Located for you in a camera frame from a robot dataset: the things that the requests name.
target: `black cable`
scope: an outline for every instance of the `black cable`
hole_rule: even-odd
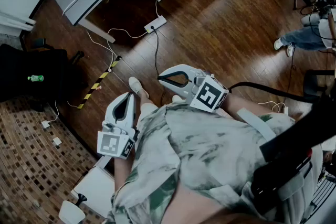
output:
[[[312,24],[311,24],[311,22],[310,22],[310,17],[311,17],[311,15],[312,15],[312,13],[309,15],[309,25],[310,25],[311,31],[314,33],[314,35],[316,35],[316,36],[318,36],[318,37],[320,37],[320,38],[322,38],[322,39],[336,40],[335,38],[321,37],[320,35],[316,34],[316,33],[314,32],[314,30],[313,30],[313,26],[312,26]]]
[[[293,62],[294,62],[294,53],[295,53],[295,48],[294,48],[293,55],[292,55],[292,62],[291,62],[291,65],[290,65],[290,70],[289,70],[288,86],[287,86],[287,91],[286,91],[286,93],[288,93],[288,91],[289,91],[290,81],[291,81],[291,79],[292,79],[292,69],[295,69],[295,70],[296,70],[296,66],[293,64]]]
[[[156,51],[155,51],[155,69],[156,69],[156,74],[159,76],[159,71],[158,71],[158,51],[159,51],[159,43],[160,43],[160,39],[159,39],[159,35],[157,34],[157,32],[156,32],[156,30],[155,30],[155,28],[154,28],[154,26],[152,26],[151,27],[153,30],[154,30],[154,32],[155,32],[155,34],[156,34],[156,36],[157,36],[157,41],[156,41]],[[164,98],[164,96],[165,96],[165,94],[166,94],[166,88],[165,87],[163,87],[163,92],[162,92],[162,95],[161,95],[161,98],[160,98],[160,105],[162,106],[162,102],[163,102],[163,98]]]
[[[154,28],[154,26],[152,26],[152,29],[154,30],[154,32],[155,32],[155,34],[156,34],[156,36],[157,36],[157,41],[156,41],[156,51],[155,51],[155,69],[156,69],[156,73],[157,73],[157,75],[159,76],[159,71],[158,71],[158,66],[157,66],[157,56],[158,56],[158,51],[159,51],[159,42],[160,42],[160,39],[159,39],[159,35],[157,34],[157,32],[156,32],[156,30],[155,30],[155,28]]]
[[[291,93],[286,93],[284,91],[280,91],[265,85],[261,85],[261,84],[257,84],[257,83],[253,83],[253,82],[248,82],[248,81],[243,81],[243,82],[239,82],[237,84],[234,84],[233,86],[231,86],[230,88],[228,88],[229,92],[232,92],[232,89],[236,88],[236,87],[241,87],[241,86],[247,86],[247,87],[252,87],[255,89],[259,89],[261,91],[265,91],[265,92],[269,92],[271,94],[274,95],[278,95],[278,96],[282,96],[282,97],[288,97],[290,99],[296,100],[296,101],[300,101],[300,102],[304,102],[304,103],[316,103],[317,101],[319,101],[320,97],[315,97],[315,96],[311,96],[311,97],[303,97],[303,96],[299,96],[299,95],[295,95],[295,94],[291,94]]]
[[[72,187],[72,190],[73,190],[77,195],[78,195],[78,193],[75,191],[75,186],[76,186],[77,183],[78,183],[83,177],[85,177],[85,176],[89,173],[89,171],[90,171],[91,169],[93,169],[93,168],[95,168],[95,166],[93,166],[93,167],[91,167],[90,169],[86,170],[86,171],[80,176],[80,178],[77,180],[77,182],[74,183],[74,185],[73,185],[73,187]]]
[[[302,11],[303,11],[305,8],[312,7],[312,6],[313,6],[313,5],[307,5],[307,6],[304,6],[304,7],[300,10],[300,14],[303,15],[303,16],[312,14],[313,12],[309,12],[309,13],[307,13],[307,14],[302,14]]]
[[[334,55],[331,51],[322,51],[322,50],[318,50],[318,52],[321,52],[323,54],[332,54]]]

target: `white plug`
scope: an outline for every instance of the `white plug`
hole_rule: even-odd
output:
[[[49,121],[42,121],[41,123],[44,129],[46,129],[47,127],[50,127]]]

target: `white sneaker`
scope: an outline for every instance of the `white sneaker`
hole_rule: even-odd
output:
[[[288,45],[287,46],[287,49],[286,49],[286,54],[288,57],[292,57],[293,56],[293,53],[294,53],[294,47],[291,46],[291,45]]]
[[[143,89],[141,86],[140,81],[135,78],[135,77],[130,77],[128,79],[128,84],[130,85],[130,88],[132,89],[133,92],[135,92],[136,94],[138,94],[138,92]]]
[[[277,39],[277,40],[274,42],[274,50],[278,50],[278,49],[280,49],[282,46],[283,46],[283,43],[281,42],[280,38]]]
[[[174,95],[173,96],[173,103],[184,103],[185,100],[183,100],[181,97],[179,97],[178,95]]]

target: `wooden floor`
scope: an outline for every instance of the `wooden floor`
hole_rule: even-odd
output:
[[[292,6],[293,0],[162,0],[158,12],[167,24],[158,30],[159,72],[184,63],[211,71],[227,87],[251,81],[286,91],[291,58],[284,49],[275,51],[273,43],[282,34],[301,27],[302,16]],[[144,25],[155,18],[155,0],[104,0],[89,15],[89,20],[105,31],[123,28],[133,36],[144,33]],[[74,27],[66,16],[62,17],[55,0],[45,0],[34,19],[37,24],[25,38],[27,48],[32,40],[44,37],[55,48],[66,49],[69,57],[77,50],[84,51],[79,67],[89,85],[93,85],[110,63],[111,53],[92,43],[84,28]],[[93,150],[106,108],[118,95],[129,91],[130,76],[140,79],[157,105],[163,90],[154,67],[155,34],[131,39],[121,31],[111,33],[116,39],[112,48],[122,60],[103,80],[102,89],[93,93],[82,110],[59,104],[68,124]],[[91,36],[106,46],[105,40],[93,33]],[[302,94],[305,71],[325,69],[328,55],[297,49],[289,92]],[[329,55],[330,67],[332,58]],[[78,105],[88,90],[77,92],[69,102]],[[255,102],[283,100],[245,87],[234,93]],[[167,94],[164,103],[169,103],[171,96]],[[286,100],[286,104],[296,118],[309,109],[308,105],[291,100]]]

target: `power strip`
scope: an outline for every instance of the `power strip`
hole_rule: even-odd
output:
[[[151,32],[154,31],[152,26],[154,26],[154,29],[157,30],[159,27],[163,26],[166,22],[167,22],[167,20],[162,15],[160,15],[154,21],[147,24],[145,26],[145,29],[146,29],[147,33],[150,34]]]

